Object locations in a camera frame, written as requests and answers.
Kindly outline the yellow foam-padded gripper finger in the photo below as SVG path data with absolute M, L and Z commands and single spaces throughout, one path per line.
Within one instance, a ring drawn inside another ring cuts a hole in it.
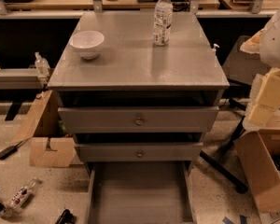
M 245 111 L 245 126 L 265 126 L 280 109 L 280 68 L 256 74 Z

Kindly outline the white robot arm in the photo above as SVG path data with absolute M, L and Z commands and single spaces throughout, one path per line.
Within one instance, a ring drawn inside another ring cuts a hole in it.
M 245 110 L 244 127 L 256 131 L 265 127 L 280 109 L 280 8 L 261 30 L 241 45 L 240 51 L 258 54 L 271 67 L 265 75 L 257 74 L 254 78 Z

